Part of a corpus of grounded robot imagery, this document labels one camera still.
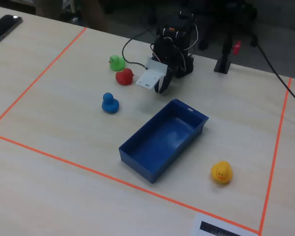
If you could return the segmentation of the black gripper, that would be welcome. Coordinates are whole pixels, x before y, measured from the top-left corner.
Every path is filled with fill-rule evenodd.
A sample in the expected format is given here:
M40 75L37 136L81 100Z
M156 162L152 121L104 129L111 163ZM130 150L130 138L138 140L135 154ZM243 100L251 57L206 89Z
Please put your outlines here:
M169 86L173 74L177 73L180 64L180 50L170 37L160 37L152 45L152 59L168 66L166 75L154 86L156 93L163 93Z

